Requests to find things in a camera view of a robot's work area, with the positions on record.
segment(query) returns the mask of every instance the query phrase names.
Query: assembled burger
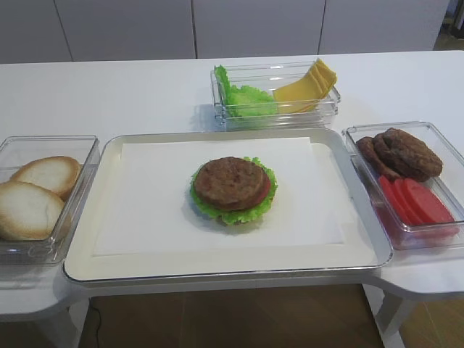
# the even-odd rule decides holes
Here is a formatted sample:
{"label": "assembled burger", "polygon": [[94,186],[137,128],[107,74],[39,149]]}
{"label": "assembled burger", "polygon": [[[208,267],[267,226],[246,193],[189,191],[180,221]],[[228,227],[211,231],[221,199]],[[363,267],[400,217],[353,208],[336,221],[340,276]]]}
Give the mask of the assembled burger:
{"label": "assembled burger", "polygon": [[277,183],[258,158],[224,157],[202,165],[191,184],[199,210],[225,224],[247,223],[270,209]]}

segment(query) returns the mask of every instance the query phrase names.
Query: plastic tray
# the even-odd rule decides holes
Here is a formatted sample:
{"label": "plastic tray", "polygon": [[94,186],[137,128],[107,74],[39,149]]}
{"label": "plastic tray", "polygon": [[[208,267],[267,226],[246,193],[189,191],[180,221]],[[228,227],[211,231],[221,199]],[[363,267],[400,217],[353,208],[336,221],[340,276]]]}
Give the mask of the plastic tray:
{"label": "plastic tray", "polygon": [[[225,66],[231,85],[253,86],[267,91],[271,96],[273,90],[281,86],[293,83],[302,78],[308,69],[314,64],[311,62],[278,63],[272,65],[243,65]],[[290,103],[298,104],[302,109],[314,106],[308,112],[291,114],[272,114],[260,116],[234,117],[229,110],[240,113],[240,111],[253,111],[257,114],[264,113],[269,104],[279,106],[289,103],[263,103],[248,105],[224,105],[224,88],[217,80],[214,70],[211,72],[212,98],[217,121],[227,131],[260,129],[260,128],[321,128],[328,127],[338,113],[340,94],[335,87],[331,89],[324,99],[303,100]]]}
{"label": "plastic tray", "polygon": [[[374,137],[390,127],[413,134],[424,141],[442,159],[444,163],[442,174],[437,178],[429,179],[424,184],[447,206],[455,218],[454,223],[409,226],[400,220],[393,207],[387,202],[378,184],[378,174],[360,155],[355,143],[364,136]],[[373,206],[395,249],[420,249],[463,244],[464,159],[434,125],[427,122],[361,125],[344,130],[344,135],[347,148],[353,155],[352,161],[365,182]]]}
{"label": "plastic tray", "polygon": [[[227,227],[192,206],[191,176],[229,155],[258,156],[276,174],[273,206],[259,221]],[[365,272],[391,257],[336,132],[157,134],[105,146],[65,272],[76,281],[307,276]]]}
{"label": "plastic tray", "polygon": [[61,215],[47,239],[0,240],[0,264],[49,264],[66,255],[89,186],[99,163],[95,136],[12,136],[0,146],[0,182],[8,181],[23,165],[44,157],[69,156],[82,165],[80,175]]}

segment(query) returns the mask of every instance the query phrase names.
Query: table leg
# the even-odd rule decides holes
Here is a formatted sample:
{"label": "table leg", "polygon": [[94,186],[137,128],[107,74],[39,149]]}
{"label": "table leg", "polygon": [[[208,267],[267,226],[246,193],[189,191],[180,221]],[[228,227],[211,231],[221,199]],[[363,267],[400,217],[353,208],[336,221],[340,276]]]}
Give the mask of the table leg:
{"label": "table leg", "polygon": [[79,335],[82,333],[84,323],[86,322],[88,303],[88,299],[83,299],[82,301],[72,304],[68,310],[74,326],[79,331]]}
{"label": "table leg", "polygon": [[50,318],[37,320],[35,324],[56,348],[78,348],[80,332],[67,310]]}
{"label": "table leg", "polygon": [[404,348],[399,328],[417,302],[384,293],[375,286],[363,285],[363,288],[385,348]]}

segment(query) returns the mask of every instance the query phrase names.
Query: brown burger patty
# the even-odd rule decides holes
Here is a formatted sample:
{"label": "brown burger patty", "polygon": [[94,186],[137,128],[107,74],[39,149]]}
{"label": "brown burger patty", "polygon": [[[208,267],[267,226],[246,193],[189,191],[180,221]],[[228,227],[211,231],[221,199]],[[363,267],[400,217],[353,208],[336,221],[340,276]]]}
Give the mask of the brown burger patty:
{"label": "brown burger patty", "polygon": [[423,141],[396,128],[384,133],[384,140],[391,151],[414,170],[425,176],[439,176],[443,170],[442,160]]}
{"label": "brown burger patty", "polygon": [[224,157],[203,165],[194,190],[203,202],[217,209],[245,210],[257,205],[268,180],[265,171],[253,162]]}
{"label": "brown burger patty", "polygon": [[360,150],[361,155],[379,175],[385,175],[385,177],[390,181],[395,181],[396,179],[401,178],[400,174],[387,167],[378,157],[374,149],[373,139],[370,136],[365,136],[364,138],[356,141],[356,145]]}
{"label": "brown burger patty", "polygon": [[384,140],[384,134],[377,134],[373,139],[374,149],[378,158],[390,168],[407,178],[413,178],[417,181],[426,181],[429,176],[409,166],[398,154],[393,152]]}

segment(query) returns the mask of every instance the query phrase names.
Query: white tray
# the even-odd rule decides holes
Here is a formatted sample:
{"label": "white tray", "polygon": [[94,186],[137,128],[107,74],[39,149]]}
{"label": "white tray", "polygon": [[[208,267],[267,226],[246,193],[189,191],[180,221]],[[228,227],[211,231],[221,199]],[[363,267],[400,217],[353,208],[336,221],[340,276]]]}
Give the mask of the white tray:
{"label": "white tray", "polygon": [[[214,158],[259,157],[278,189],[262,219],[200,215],[191,176]],[[121,136],[110,141],[65,260],[76,281],[369,270],[392,247],[332,130]]]}

